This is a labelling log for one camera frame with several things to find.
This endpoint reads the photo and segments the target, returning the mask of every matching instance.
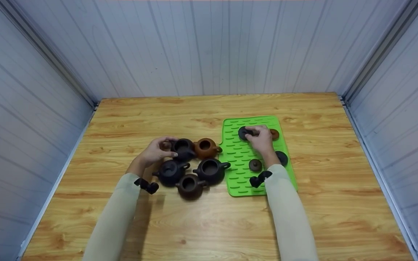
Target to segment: teapot opening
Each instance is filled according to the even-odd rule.
[[[201,148],[201,150],[208,150],[210,148],[210,142],[207,140],[203,140],[199,143],[199,147]]]
[[[217,165],[217,162],[211,160],[204,162],[204,164],[202,165],[202,171],[206,175],[214,175],[217,172],[218,168],[219,166]]]
[[[191,191],[196,186],[196,182],[192,178],[186,178],[181,182],[181,186],[184,190]]]
[[[175,143],[175,150],[178,152],[179,150],[187,150],[189,149],[189,144],[188,142],[184,141],[184,140],[178,140]]]

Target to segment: green silicone mat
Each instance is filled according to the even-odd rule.
[[[251,147],[248,141],[241,140],[238,136],[238,129],[242,126],[262,125],[265,124],[269,129],[276,129],[280,132],[280,138],[274,141],[274,149],[284,152],[288,156],[288,164],[286,169],[290,176],[291,182],[296,190],[295,174],[291,165],[290,155],[287,145],[282,135],[280,122],[276,116],[258,116],[248,118],[225,119],[222,126],[222,153],[219,154],[221,162],[230,162],[231,167],[225,171],[225,180],[227,188],[231,196],[252,196],[265,195],[265,185],[259,188],[253,188],[249,183],[249,178],[259,175],[260,172],[252,172],[249,169],[249,161],[257,158],[264,165],[262,157]]]

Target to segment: teapot lid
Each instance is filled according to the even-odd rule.
[[[175,174],[177,169],[178,169],[178,166],[174,160],[167,160],[164,163],[162,163],[159,172],[164,177],[171,177]]]

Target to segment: wall panel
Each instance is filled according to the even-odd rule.
[[[0,12],[0,260],[15,260],[91,111]]]
[[[405,0],[15,0],[88,92],[342,94]]]
[[[418,246],[418,17],[351,112]]]

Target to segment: black wrist strap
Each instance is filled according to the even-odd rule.
[[[157,184],[156,182],[152,182],[150,184],[149,182],[142,179],[141,177],[139,177],[137,180],[135,180],[135,182],[133,182],[133,184],[137,185],[142,190],[146,190],[146,192],[148,192],[151,195],[156,193],[156,191],[159,189],[159,184]]]
[[[251,186],[253,186],[254,188],[259,188],[259,186],[264,183],[264,181],[268,178],[272,176],[272,172],[268,171],[268,170],[264,170],[263,172],[261,172],[257,177],[256,176],[252,176],[249,178],[249,183],[251,184]]]

